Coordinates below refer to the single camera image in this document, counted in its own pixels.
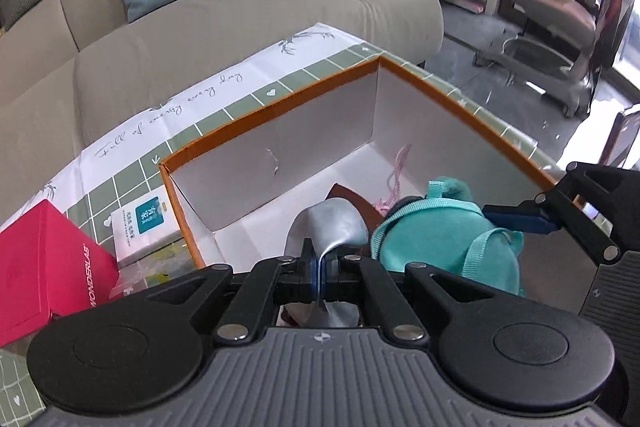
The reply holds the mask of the teal fabric backpack pouch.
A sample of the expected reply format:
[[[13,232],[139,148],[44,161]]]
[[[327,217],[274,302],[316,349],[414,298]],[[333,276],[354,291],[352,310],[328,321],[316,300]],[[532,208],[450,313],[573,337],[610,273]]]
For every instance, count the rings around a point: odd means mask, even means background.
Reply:
[[[401,199],[374,230],[371,257],[388,271],[423,262],[458,277],[521,295],[524,235],[484,216],[462,181],[441,176],[423,197]]]

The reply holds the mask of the clear plastic zip bag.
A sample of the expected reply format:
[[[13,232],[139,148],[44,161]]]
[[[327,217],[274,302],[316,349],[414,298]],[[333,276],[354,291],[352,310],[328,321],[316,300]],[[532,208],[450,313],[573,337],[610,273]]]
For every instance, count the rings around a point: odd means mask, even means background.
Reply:
[[[126,297],[138,291],[178,279],[195,270],[186,242],[179,239],[119,271],[110,299]]]

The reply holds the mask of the orange white cardboard box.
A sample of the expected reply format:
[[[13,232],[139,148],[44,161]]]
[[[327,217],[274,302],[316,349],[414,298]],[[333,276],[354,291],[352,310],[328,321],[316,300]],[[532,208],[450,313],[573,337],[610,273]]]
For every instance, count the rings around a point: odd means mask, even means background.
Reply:
[[[270,95],[264,107],[162,160],[160,175],[194,263],[225,263],[242,273],[285,256],[296,216],[326,200],[335,183],[372,205],[386,198],[386,180],[406,144],[399,200],[423,197],[428,182],[448,176],[469,187],[480,209],[515,206],[560,177],[485,109],[382,57]],[[597,272],[582,248],[564,231],[521,233],[520,296],[582,309]]]

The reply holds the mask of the white teal tissue pack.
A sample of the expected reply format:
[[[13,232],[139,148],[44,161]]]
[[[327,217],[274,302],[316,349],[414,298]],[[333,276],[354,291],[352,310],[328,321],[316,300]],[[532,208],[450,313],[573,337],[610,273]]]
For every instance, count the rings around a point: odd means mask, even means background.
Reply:
[[[111,226],[119,269],[132,265],[182,237],[164,186],[114,210],[111,214]]]

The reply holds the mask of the silver fabric pouch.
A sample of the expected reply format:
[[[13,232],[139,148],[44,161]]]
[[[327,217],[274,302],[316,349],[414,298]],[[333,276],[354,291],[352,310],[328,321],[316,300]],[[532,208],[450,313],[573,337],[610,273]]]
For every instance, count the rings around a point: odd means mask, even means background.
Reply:
[[[369,232],[357,208],[344,198],[329,198],[301,211],[288,230],[284,254],[310,263],[311,303],[289,303],[282,320],[296,327],[348,329],[359,325],[359,311],[350,303],[328,303],[328,256],[339,249],[354,251],[368,243]]]

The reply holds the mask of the smartphone on stand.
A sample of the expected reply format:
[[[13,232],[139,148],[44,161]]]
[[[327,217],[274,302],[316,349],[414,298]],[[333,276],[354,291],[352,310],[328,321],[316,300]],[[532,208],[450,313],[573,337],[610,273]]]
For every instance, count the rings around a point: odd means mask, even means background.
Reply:
[[[634,141],[639,135],[639,114],[639,105],[634,104],[615,116],[599,159],[600,165],[625,168]]]

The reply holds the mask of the pink grey office chair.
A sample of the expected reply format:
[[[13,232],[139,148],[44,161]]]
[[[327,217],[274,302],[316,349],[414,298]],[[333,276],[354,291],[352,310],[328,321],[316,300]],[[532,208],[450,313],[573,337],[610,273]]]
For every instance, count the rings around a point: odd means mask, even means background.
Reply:
[[[577,50],[569,58],[534,38],[516,34],[496,39],[473,57],[473,65],[498,64],[533,83],[562,105],[567,118],[586,118],[596,91],[597,48],[606,24],[622,0],[512,0],[526,18]]]

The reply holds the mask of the brown fabric pouch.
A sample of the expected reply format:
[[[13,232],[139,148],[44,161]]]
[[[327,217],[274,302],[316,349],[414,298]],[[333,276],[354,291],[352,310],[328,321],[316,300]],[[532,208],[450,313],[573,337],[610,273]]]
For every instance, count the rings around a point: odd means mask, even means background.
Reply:
[[[369,233],[372,233],[384,220],[382,213],[380,213],[367,199],[352,191],[350,188],[341,184],[335,183],[326,199],[330,198],[342,198],[348,200],[359,211],[364,224],[366,225]]]

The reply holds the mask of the red transparent cube box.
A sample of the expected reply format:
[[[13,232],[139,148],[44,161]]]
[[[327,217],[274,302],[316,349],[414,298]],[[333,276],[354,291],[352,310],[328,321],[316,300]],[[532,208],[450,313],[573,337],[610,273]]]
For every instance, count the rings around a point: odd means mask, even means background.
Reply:
[[[114,257],[43,200],[1,232],[1,347],[107,303]]]

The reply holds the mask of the beige fabric sofa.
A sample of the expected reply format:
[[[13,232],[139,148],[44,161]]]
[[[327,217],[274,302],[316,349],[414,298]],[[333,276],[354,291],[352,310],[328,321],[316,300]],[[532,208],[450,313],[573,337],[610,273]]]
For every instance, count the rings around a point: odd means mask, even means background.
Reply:
[[[122,0],[42,0],[1,38],[1,214],[128,118],[325,23],[413,64],[442,46],[438,0],[177,0],[128,22]]]

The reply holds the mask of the pink drawstring pouch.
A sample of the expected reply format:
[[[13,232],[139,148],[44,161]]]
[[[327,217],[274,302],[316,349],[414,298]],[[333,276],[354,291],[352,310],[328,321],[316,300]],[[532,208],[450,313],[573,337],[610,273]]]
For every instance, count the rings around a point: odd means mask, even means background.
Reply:
[[[380,198],[373,205],[374,209],[382,216],[386,216],[400,199],[402,170],[404,170],[410,150],[410,144],[406,144],[398,150],[394,160],[394,168],[386,180],[388,195],[386,198]]]

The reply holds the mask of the green grid tablecloth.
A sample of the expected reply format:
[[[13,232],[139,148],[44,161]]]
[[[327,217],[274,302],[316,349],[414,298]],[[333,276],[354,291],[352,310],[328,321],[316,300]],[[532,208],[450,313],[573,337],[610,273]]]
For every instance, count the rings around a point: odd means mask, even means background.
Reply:
[[[55,176],[54,192],[44,197],[99,242],[111,244],[112,211],[163,181],[162,160],[264,107],[270,95],[291,94],[381,57],[489,113],[429,72],[318,24],[129,118]],[[544,155],[535,141],[502,122]],[[486,410],[458,395],[427,355],[396,348],[376,332],[276,327],[255,346],[216,355],[204,375],[174,401],[148,413],[119,414],[112,424],[516,426],[521,418]]]

